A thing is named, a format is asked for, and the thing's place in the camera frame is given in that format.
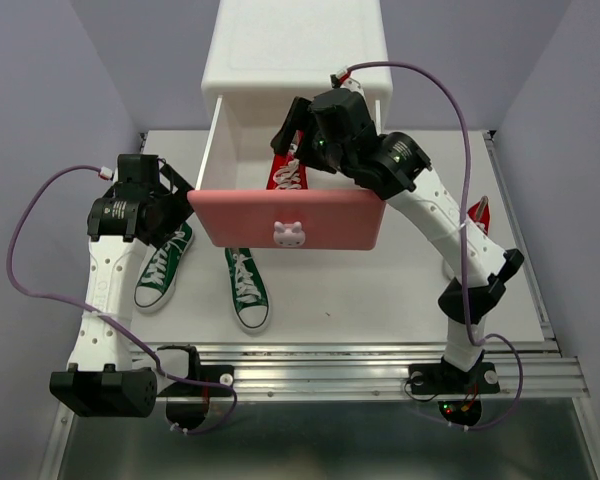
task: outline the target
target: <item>pink drawer front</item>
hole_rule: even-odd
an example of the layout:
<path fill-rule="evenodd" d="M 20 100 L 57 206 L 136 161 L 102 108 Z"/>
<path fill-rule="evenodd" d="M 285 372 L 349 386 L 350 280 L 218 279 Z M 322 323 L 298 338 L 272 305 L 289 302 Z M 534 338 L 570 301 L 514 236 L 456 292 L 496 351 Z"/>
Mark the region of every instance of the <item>pink drawer front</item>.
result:
<path fill-rule="evenodd" d="M 281 248 L 274 237 L 280 239 L 283 224 L 290 235 L 284 238 L 302 236 L 302 244 L 284 242 L 288 246 L 371 250 L 385 207 L 374 193 L 353 189 L 193 190 L 188 199 L 218 247 Z"/>

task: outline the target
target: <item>white tabletop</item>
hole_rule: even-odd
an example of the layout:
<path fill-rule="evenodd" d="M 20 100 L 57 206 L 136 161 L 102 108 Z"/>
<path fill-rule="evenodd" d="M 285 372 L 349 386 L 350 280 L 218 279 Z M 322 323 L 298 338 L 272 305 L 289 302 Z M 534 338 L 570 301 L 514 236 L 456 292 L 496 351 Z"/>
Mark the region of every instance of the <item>white tabletop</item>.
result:
<path fill-rule="evenodd" d="M 459 132 L 409 131 L 460 198 L 464 157 Z M 151 131 L 145 153 L 159 154 L 195 184 L 206 131 Z M 515 241 L 481 132 L 471 132 L 470 204 L 488 195 L 489 236 L 503 248 Z M 154 315 L 138 312 L 134 333 L 157 343 L 441 343 L 447 319 L 437 299 L 448 284 L 441 257 L 420 232 L 387 207 L 378 243 L 369 252 L 254 249 L 268 289 L 271 325 L 258 337 L 238 328 L 222 248 L 195 217 L 196 241 L 180 265 L 170 302 Z M 542 341 L 526 272 L 507 284 L 487 332 L 515 342 Z"/>

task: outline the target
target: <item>white bear face knob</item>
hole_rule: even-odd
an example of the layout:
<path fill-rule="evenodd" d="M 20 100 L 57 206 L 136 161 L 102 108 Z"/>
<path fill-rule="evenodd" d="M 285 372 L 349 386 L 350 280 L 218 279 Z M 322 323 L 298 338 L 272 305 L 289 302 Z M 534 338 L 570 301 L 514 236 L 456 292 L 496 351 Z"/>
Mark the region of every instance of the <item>white bear face knob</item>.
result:
<path fill-rule="evenodd" d="M 273 241 L 281 247 L 300 247 L 306 239 L 300 222 L 273 224 Z"/>

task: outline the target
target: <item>open drawer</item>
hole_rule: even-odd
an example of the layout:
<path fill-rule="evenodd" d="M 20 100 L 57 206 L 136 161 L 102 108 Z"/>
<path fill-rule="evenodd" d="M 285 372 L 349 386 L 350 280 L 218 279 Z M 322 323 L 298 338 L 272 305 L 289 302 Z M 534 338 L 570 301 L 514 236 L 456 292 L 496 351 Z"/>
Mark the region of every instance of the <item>open drawer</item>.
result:
<path fill-rule="evenodd" d="M 304 243 L 298 248 L 372 249 L 385 203 L 353 180 L 307 169 L 308 189 L 265 189 L 273 161 L 269 142 L 291 104 L 286 97 L 249 102 L 218 96 L 196 188 L 189 193 L 200 223 L 219 247 L 278 248 L 274 224 L 299 222 Z M 380 101 L 370 102 L 372 118 L 382 125 Z"/>

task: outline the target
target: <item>shoelace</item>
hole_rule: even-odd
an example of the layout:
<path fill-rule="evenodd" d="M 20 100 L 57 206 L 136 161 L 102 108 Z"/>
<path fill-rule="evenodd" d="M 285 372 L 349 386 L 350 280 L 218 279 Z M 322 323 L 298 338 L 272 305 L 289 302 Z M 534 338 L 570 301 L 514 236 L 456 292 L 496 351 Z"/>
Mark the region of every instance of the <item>shoelace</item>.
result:
<path fill-rule="evenodd" d="M 276 190 L 296 190 L 302 188 L 300 185 L 300 174 L 298 167 L 300 160 L 291 160 L 286 166 L 278 169 L 273 175 L 273 181 L 277 183 Z"/>
<path fill-rule="evenodd" d="M 167 272 L 167 254 L 173 247 L 179 250 L 180 255 L 182 255 L 184 253 L 184 249 L 181 248 L 180 245 L 178 245 L 175 241 L 183 239 L 184 232 L 176 232 L 174 237 L 153 255 L 145 275 L 140 279 L 140 283 L 155 283 L 156 285 L 160 286 L 164 284 L 164 277 Z"/>
<path fill-rule="evenodd" d="M 233 260 L 236 262 L 236 293 L 238 294 L 238 301 L 242 303 L 253 303 L 262 297 L 262 293 L 258 290 L 258 287 L 253 283 L 253 273 L 247 271 L 247 266 L 244 264 L 246 260 L 250 260 L 250 257 L 245 255 L 233 254 Z"/>

